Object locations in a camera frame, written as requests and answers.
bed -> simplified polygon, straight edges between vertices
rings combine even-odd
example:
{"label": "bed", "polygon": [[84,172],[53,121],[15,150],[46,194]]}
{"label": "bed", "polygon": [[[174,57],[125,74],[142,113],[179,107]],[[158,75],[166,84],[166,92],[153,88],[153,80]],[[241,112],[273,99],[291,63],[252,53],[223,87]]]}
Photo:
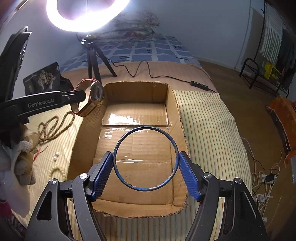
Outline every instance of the bed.
{"label": "bed", "polygon": [[[198,60],[192,57],[175,37],[157,35],[139,41],[107,43],[100,45],[100,48],[113,62],[125,62],[132,73],[135,72],[139,61],[147,60],[154,76],[169,75],[187,81],[194,80],[216,91],[209,75],[202,69]],[[86,51],[81,51],[61,65],[60,71],[62,76],[70,79],[74,86],[79,80],[87,77]],[[101,65],[103,84],[119,80],[168,83],[176,96],[192,161],[199,164],[205,172],[213,173],[217,178],[225,180],[242,178],[251,191],[251,173],[245,148],[235,119],[218,93],[204,92],[188,83],[169,78],[151,79],[146,65],[140,67],[139,73],[134,78],[131,78],[123,67],[116,68],[115,72],[118,75],[117,78],[110,76],[106,66]],[[32,116],[27,125],[32,131],[36,131],[41,121],[45,122],[54,115],[63,116],[69,109],[69,106],[64,106]],[[81,121],[82,118],[76,117],[73,127],[51,141],[48,148],[34,161],[36,184],[30,187],[30,213],[25,218],[16,215],[25,227],[28,225],[37,200],[50,180],[49,170],[59,166],[67,174],[72,147]],[[56,151],[61,155],[57,162],[54,162],[52,153]],[[52,177],[61,180],[62,175],[55,173]],[[71,200],[68,201],[68,206],[73,235],[81,240]],[[187,207],[181,213],[168,217],[125,219],[106,216],[102,213],[96,213],[96,216],[107,240],[182,241],[190,229],[198,206],[199,204],[193,198],[188,197]],[[223,206],[223,200],[220,199],[211,240],[218,237]]]}
{"label": "bed", "polygon": [[[199,61],[175,37],[157,34],[154,37],[137,41],[122,41],[99,44],[105,56],[114,63],[146,61],[168,61],[194,64],[201,67]],[[98,64],[103,61],[98,57]],[[87,67],[86,49],[80,51],[60,66],[60,72]]]}

wooden bead necklace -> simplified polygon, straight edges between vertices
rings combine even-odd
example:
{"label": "wooden bead necklace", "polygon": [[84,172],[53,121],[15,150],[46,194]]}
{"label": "wooden bead necklace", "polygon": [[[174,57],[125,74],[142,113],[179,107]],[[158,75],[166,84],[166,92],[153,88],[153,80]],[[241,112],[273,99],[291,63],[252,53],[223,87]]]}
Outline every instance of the wooden bead necklace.
{"label": "wooden bead necklace", "polygon": [[[64,127],[59,133],[58,131],[60,130],[60,128],[62,127],[62,125],[65,122],[66,117],[71,114],[72,115],[72,120],[70,121],[70,123]],[[49,123],[52,122],[53,120],[56,120],[55,124],[49,129],[48,132],[46,132],[46,128],[48,127]],[[73,125],[73,122],[75,120],[75,114],[72,111],[68,111],[61,123],[59,124],[59,126],[56,128],[58,122],[59,122],[59,117],[57,115],[55,115],[54,117],[50,118],[47,122],[45,122],[45,124],[43,122],[40,122],[38,125],[38,135],[39,135],[39,143],[43,143],[45,141],[52,141],[54,139],[56,139],[60,134],[62,134],[63,132],[65,132],[71,125]]]}

tripod stand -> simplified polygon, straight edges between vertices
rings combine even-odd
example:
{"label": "tripod stand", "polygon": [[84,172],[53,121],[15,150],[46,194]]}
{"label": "tripod stand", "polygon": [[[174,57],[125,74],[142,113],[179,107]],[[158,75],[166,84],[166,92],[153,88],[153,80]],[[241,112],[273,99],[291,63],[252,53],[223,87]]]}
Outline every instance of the tripod stand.
{"label": "tripod stand", "polygon": [[102,59],[104,64],[107,66],[107,68],[110,70],[111,74],[114,77],[117,77],[116,73],[114,72],[113,68],[111,67],[110,63],[108,62],[106,56],[102,52],[102,50],[97,46],[97,44],[92,41],[90,43],[86,42],[87,46],[87,68],[88,68],[88,73],[89,73],[89,79],[92,78],[92,69],[94,70],[94,76],[97,81],[102,83],[101,80],[101,75],[99,71],[99,66],[98,66],[98,60],[97,60],[97,55]]}

striped bed sheet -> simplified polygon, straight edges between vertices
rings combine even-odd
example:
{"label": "striped bed sheet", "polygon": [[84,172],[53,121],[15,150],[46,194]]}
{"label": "striped bed sheet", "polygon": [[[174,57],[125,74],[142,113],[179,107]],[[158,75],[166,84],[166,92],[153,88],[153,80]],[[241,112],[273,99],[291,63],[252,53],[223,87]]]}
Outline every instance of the striped bed sheet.
{"label": "striped bed sheet", "polygon": [[[196,91],[174,91],[174,94],[180,109],[192,162],[199,164],[205,172],[211,172],[219,179],[232,181],[235,177],[240,177],[251,191],[251,173],[246,150],[234,117],[220,95]],[[63,116],[68,110],[69,107],[64,106],[45,112],[42,119],[53,115]],[[17,215],[24,226],[28,225],[36,202],[50,180],[48,170],[58,164],[67,173],[68,160],[81,120],[76,118],[71,134],[63,133],[58,139],[53,140],[50,147],[34,162],[36,184],[30,187],[30,213],[25,218]],[[31,117],[28,127],[34,130],[39,122],[38,116]],[[58,163],[52,161],[53,151],[61,153]],[[53,177],[59,180],[62,178],[59,173],[55,173]],[[104,216],[102,213],[96,213],[96,217],[109,241],[183,241],[195,218],[198,206],[199,203],[188,196],[187,207],[181,213],[168,217],[128,219]],[[224,199],[220,198],[211,240],[218,238],[223,206]],[[71,199],[68,199],[68,207],[73,235],[77,240],[81,240]]]}

black bag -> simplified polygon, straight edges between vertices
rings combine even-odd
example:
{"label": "black bag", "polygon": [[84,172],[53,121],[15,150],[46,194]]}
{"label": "black bag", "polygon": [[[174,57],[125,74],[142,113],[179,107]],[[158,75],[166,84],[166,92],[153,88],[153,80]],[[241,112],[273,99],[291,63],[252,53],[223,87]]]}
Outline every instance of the black bag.
{"label": "black bag", "polygon": [[70,80],[61,76],[57,62],[30,74],[23,79],[25,94],[32,95],[49,91],[72,91]]}

